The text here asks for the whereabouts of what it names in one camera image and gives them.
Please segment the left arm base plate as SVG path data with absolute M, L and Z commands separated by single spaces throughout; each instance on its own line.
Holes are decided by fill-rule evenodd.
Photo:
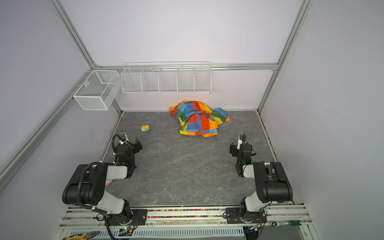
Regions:
M 143 226 L 146 224 L 148 209 L 133 209 L 127 215 L 108 215 L 109 226 Z

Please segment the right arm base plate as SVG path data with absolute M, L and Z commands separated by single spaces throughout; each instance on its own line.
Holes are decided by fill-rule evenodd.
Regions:
M 267 214 L 260 212 L 248 212 L 240 207 L 226 208 L 224 219 L 228 224 L 264 224 L 267 222 Z

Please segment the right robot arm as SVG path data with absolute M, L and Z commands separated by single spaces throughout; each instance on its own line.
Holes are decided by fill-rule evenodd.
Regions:
M 230 144 L 230 154 L 237 158 L 235 168 L 241 178 L 253 179 L 255 192 L 243 198 L 238 216 L 244 223 L 265 223 L 265 208 L 273 204 L 291 202 L 293 189 L 280 162 L 253 162 L 256 156 L 247 136 L 240 134 L 236 144 Z

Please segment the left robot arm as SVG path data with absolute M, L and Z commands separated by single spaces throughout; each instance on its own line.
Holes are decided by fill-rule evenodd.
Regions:
M 127 135 L 115 134 L 111 139 L 114 161 L 78 165 L 62 194 L 66 205 L 94 211 L 105 217 L 109 225 L 131 225 L 135 215 L 129 201 L 106 191 L 107 181 L 132 177 L 136 166 L 135 154 L 143 149 L 138 138 L 129 141 Z

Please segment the rainbow striped jacket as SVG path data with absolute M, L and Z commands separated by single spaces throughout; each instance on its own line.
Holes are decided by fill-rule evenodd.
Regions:
M 219 125 L 229 117 L 221 108 L 211 109 L 203 102 L 184 100 L 169 108 L 170 113 L 180 122 L 179 133 L 185 136 L 216 136 Z

